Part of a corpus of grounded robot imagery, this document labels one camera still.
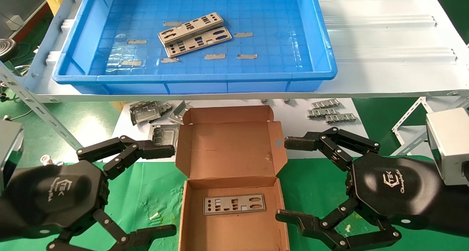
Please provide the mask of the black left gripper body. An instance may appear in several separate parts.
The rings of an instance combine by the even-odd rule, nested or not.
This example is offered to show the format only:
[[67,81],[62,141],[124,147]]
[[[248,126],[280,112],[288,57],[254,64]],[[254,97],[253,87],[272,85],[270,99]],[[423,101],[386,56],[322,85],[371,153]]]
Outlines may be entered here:
[[108,203],[103,172],[88,161],[17,169],[1,195],[1,240],[75,236],[96,223],[95,211]]

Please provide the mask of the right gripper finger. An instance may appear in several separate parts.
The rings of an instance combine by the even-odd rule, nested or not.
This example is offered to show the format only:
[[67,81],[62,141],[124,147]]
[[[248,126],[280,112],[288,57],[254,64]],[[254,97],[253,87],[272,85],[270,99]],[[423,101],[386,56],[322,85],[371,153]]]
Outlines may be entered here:
[[323,219],[311,214],[284,209],[276,211],[275,219],[298,226],[303,237],[320,240],[332,251],[368,251],[393,246],[401,239],[401,233],[389,221],[375,218],[372,218],[372,221],[376,223],[380,231],[348,237],[339,234],[335,228],[358,207],[359,201],[350,198]]
[[284,147],[287,150],[320,151],[341,171],[351,171],[353,162],[352,156],[344,149],[361,155],[370,152],[377,154],[380,150],[378,142],[337,127],[323,132],[307,132],[303,137],[288,136],[284,140]]

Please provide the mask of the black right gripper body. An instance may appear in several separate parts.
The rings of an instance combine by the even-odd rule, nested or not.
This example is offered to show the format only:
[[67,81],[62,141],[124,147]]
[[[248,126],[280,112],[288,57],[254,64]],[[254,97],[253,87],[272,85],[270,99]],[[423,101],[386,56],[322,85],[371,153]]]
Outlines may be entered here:
[[435,163],[366,154],[350,167],[351,194],[368,222],[468,236],[468,186],[446,185]]

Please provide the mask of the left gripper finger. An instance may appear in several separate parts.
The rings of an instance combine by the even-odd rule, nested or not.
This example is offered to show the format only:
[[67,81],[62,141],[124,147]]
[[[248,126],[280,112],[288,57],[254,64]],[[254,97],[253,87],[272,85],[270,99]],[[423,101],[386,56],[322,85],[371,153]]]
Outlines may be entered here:
[[151,140],[136,141],[128,136],[115,137],[77,150],[79,160],[97,162],[115,156],[103,167],[104,176],[113,180],[139,159],[166,159],[175,155],[173,145],[155,145]]
[[[148,251],[154,240],[174,236],[177,232],[176,226],[171,224],[138,229],[126,234],[103,209],[95,211],[92,217],[116,240],[109,251]],[[89,251],[89,249],[70,244],[72,237],[72,232],[62,231],[54,241],[48,244],[47,250]]]

